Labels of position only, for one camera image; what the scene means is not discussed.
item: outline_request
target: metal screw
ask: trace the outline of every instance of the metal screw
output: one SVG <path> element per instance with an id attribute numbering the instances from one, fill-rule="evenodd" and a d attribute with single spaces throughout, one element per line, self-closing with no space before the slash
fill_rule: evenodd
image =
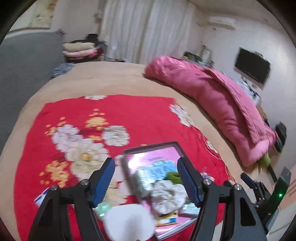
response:
<path id="1" fill-rule="evenodd" d="M 234 184 L 233 187 L 238 191 L 242 189 L 242 186 L 240 184 Z"/>
<path id="2" fill-rule="evenodd" d="M 204 179 L 203 180 L 203 183 L 205 184 L 205 185 L 210 185 L 211 183 L 212 183 L 212 181 L 210 180 L 210 179 Z"/>
<path id="3" fill-rule="evenodd" d="M 57 185 L 53 185 L 53 186 L 51 186 L 50 190 L 55 191 L 55 190 L 57 190 L 57 188 L 58 188 Z"/>
<path id="4" fill-rule="evenodd" d="M 89 183 L 89 181 L 88 181 L 87 179 L 83 179 L 83 180 L 80 182 L 80 184 L 81 184 L 82 186 L 86 186 L 88 183 Z"/>

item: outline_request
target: gray floor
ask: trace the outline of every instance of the gray floor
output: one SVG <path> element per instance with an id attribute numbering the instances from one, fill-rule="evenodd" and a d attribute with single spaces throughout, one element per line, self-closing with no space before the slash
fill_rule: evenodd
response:
<path id="1" fill-rule="evenodd" d="M 0 153 L 28 99 L 50 80 L 64 62 L 62 36 L 22 34 L 0 45 Z"/>

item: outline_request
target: pink quilt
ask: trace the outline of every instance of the pink quilt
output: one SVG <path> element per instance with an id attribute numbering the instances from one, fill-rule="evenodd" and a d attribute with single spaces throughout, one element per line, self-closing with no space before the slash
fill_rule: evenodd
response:
<path id="1" fill-rule="evenodd" d="M 160 56 L 146 67 L 145 76 L 194 98 L 234 144 L 244 167 L 258 161 L 274 144 L 276 133 L 264 123 L 250 97 L 226 75 Z"/>

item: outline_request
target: white tissue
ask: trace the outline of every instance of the white tissue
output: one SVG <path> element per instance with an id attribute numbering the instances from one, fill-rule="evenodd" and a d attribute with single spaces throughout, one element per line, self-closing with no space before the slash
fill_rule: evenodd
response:
<path id="1" fill-rule="evenodd" d="M 186 201 L 186 190 L 182 184 L 172 181 L 157 181 L 151 192 L 152 208 L 159 214 L 171 213 L 181 208 Z"/>

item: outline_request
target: red bedspread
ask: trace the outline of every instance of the red bedspread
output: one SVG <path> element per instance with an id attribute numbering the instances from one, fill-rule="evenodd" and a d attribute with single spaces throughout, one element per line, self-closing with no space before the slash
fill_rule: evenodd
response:
<path id="1" fill-rule="evenodd" d="M 232 179 L 220 155 L 191 124 L 171 98 L 85 96 L 46 104 L 27 135 L 15 176 L 14 206 L 21 240 L 27 240 L 38 210 L 33 201 L 45 188 L 75 185 L 90 176 L 90 170 L 100 168 L 106 156 L 115 158 L 127 148 L 178 141 L 196 169 L 210 174 L 216 184 Z M 81 139 L 86 141 L 78 145 Z M 112 191 L 118 191 L 116 184 Z M 135 202 L 134 196 L 119 199 Z M 222 219 L 220 205 L 217 223 Z M 70 222 L 74 240 L 80 240 L 72 209 Z M 168 240 L 188 240 L 192 229 Z"/>

